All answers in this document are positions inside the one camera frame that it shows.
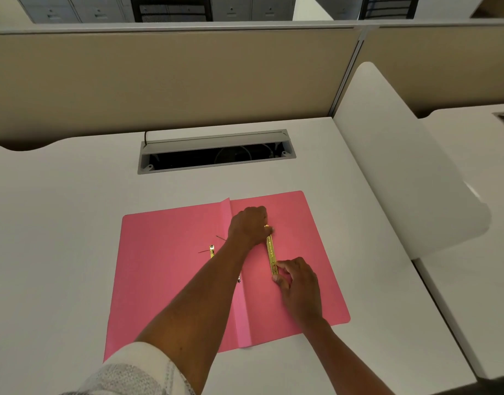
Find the gold metal fastener bar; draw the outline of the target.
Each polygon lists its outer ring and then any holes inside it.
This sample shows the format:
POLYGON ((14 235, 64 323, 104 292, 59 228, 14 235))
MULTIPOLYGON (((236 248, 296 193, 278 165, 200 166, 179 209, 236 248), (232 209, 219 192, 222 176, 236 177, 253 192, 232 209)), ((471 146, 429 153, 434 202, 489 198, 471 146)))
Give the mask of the gold metal fastener bar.
POLYGON ((272 234, 266 238, 266 249, 268 254, 269 266, 272 277, 278 275, 277 259, 275 255, 272 234))

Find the person's left forearm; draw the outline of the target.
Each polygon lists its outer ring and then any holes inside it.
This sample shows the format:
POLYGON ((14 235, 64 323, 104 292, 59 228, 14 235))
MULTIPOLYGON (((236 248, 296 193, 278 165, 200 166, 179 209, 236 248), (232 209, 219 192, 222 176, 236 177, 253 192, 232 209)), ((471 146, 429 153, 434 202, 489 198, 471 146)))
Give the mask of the person's left forearm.
POLYGON ((221 345, 244 261, 262 241, 229 238, 136 338, 163 352, 196 395, 202 393, 221 345))

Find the white rounded desk divider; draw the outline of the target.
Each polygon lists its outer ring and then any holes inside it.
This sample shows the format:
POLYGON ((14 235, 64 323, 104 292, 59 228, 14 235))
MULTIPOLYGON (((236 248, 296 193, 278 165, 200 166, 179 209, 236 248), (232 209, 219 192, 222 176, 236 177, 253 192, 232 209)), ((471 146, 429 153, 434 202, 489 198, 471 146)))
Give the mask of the white rounded desk divider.
POLYGON ((489 230, 486 202, 373 63, 355 70, 333 119, 410 259, 489 230))

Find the pink paper file folder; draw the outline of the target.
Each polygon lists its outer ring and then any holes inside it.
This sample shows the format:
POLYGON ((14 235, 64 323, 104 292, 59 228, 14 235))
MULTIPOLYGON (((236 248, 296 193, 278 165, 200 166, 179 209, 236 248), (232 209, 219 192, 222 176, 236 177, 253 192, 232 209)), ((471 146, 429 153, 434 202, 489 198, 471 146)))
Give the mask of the pink paper file folder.
MULTIPOLYGON (((231 218, 265 206, 274 226, 277 259, 302 257, 316 273, 323 316, 331 325, 351 319, 302 191, 125 215, 105 340, 104 360, 131 343, 208 261, 197 254, 216 234, 228 236, 231 218)), ((266 245, 256 246, 240 273, 219 352, 248 348, 301 333, 271 280, 266 245)))

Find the person's right forearm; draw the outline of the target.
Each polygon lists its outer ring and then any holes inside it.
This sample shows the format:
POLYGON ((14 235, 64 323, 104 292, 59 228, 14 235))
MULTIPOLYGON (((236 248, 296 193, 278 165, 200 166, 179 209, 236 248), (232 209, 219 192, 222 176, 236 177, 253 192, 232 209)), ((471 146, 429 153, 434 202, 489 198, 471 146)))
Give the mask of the person's right forearm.
POLYGON ((328 322, 311 317, 301 330, 319 358, 336 395, 394 395, 394 392, 336 335, 328 322))

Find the grey filing cabinet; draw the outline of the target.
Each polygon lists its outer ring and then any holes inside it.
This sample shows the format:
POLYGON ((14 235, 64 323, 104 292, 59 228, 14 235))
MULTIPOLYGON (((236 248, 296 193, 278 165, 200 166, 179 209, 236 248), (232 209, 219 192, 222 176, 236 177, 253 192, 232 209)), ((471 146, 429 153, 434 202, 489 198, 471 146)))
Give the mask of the grey filing cabinet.
POLYGON ((17 0, 35 24, 135 22, 131 0, 17 0))
POLYGON ((214 21, 292 21, 296 0, 210 0, 214 21))

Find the person's left hand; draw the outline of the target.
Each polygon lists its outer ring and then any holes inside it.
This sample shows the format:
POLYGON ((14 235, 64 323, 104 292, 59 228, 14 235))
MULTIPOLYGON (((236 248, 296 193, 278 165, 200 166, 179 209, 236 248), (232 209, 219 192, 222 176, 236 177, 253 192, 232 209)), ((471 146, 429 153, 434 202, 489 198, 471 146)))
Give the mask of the person's left hand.
POLYGON ((273 232, 265 206, 247 207, 231 219, 227 241, 249 252, 265 243, 273 232))

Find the white patterned sleeve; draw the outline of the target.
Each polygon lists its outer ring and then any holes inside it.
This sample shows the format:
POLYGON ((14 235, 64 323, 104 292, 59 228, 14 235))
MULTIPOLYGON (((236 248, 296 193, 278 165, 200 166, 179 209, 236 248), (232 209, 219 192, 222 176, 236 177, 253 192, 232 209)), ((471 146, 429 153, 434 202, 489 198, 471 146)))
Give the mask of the white patterned sleeve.
POLYGON ((177 366, 155 346, 135 342, 107 359, 74 391, 60 395, 196 395, 177 366))

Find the person's right hand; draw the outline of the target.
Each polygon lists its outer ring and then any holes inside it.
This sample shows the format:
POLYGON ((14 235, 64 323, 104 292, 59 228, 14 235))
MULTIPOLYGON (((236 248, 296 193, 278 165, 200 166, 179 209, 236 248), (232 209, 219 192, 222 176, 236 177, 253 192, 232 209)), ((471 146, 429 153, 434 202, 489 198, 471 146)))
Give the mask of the person's right hand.
POLYGON ((317 275, 301 257, 277 261, 277 267, 290 276, 290 290, 281 291, 282 301, 297 326, 306 333, 323 320, 317 275))

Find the black open shelf unit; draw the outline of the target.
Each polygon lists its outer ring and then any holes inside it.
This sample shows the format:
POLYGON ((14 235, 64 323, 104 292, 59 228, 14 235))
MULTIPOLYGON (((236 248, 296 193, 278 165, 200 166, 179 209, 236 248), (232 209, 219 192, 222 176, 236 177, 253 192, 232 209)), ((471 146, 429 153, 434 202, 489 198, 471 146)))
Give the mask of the black open shelf unit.
POLYGON ((130 0, 135 22, 211 22, 211 0, 130 0))
POLYGON ((419 0, 362 0, 359 20, 413 19, 419 0))

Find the narrow beige partition panel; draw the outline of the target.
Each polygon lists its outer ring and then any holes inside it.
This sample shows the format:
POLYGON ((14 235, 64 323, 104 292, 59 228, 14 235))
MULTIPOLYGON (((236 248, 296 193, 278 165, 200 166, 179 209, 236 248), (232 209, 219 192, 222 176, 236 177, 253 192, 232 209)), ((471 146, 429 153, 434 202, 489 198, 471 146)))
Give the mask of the narrow beige partition panel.
POLYGON ((504 104, 503 20, 372 28, 346 86, 365 62, 420 117, 443 108, 504 104))

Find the grey partition frame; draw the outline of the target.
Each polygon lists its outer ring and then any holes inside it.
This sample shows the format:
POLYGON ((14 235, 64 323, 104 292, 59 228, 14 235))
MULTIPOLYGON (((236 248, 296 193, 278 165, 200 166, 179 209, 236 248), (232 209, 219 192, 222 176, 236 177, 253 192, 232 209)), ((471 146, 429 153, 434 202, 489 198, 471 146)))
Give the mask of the grey partition frame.
POLYGON ((204 23, 204 24, 74 24, 74 25, 35 25, 29 28, 3 28, 0 27, 0 32, 32 32, 32 31, 50 31, 50 30, 73 30, 73 31, 84 31, 88 29, 97 29, 101 28, 109 28, 114 31, 122 31, 127 29, 160 29, 160 30, 201 30, 202 28, 208 28, 208 30, 245 30, 245 29, 280 29, 280 28, 332 28, 332 27, 353 27, 357 30, 361 31, 360 37, 357 41, 356 47, 352 54, 352 58, 349 62, 348 68, 345 72, 344 78, 341 82, 340 88, 337 92, 336 99, 333 102, 333 106, 329 111, 328 116, 332 113, 336 112, 340 100, 343 97, 346 91, 346 83, 348 81, 348 77, 350 72, 352 71, 356 56, 360 51, 362 42, 367 34, 368 30, 372 28, 377 28, 379 26, 390 26, 390 25, 399 25, 399 26, 410 26, 410 25, 463 25, 470 24, 475 22, 489 22, 493 20, 503 20, 504 19, 473 19, 468 21, 407 21, 407 22, 399 22, 399 21, 365 21, 365 22, 349 22, 347 24, 339 24, 335 22, 302 22, 302 23, 281 23, 281 22, 260 22, 259 24, 253 24, 251 22, 243 22, 243 23, 226 23, 226 24, 217 24, 217 23, 204 23))

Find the wide beige partition panel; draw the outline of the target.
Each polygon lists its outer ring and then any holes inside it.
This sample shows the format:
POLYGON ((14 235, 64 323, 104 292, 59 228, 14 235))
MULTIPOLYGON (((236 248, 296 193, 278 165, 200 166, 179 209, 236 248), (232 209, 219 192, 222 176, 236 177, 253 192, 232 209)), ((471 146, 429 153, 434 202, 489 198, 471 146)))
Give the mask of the wide beige partition panel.
POLYGON ((326 117, 361 31, 0 32, 0 146, 326 117))

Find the gold fastener prong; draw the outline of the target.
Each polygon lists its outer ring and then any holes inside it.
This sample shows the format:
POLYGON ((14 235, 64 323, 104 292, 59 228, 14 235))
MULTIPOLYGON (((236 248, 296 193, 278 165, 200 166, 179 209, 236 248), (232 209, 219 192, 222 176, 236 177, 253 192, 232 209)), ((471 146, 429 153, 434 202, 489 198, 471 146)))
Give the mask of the gold fastener prong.
POLYGON ((226 236, 223 236, 222 234, 216 234, 210 240, 209 245, 203 246, 203 248, 198 251, 197 254, 208 254, 209 258, 211 259, 215 256, 216 252, 222 247, 222 245, 224 245, 226 241, 226 236))

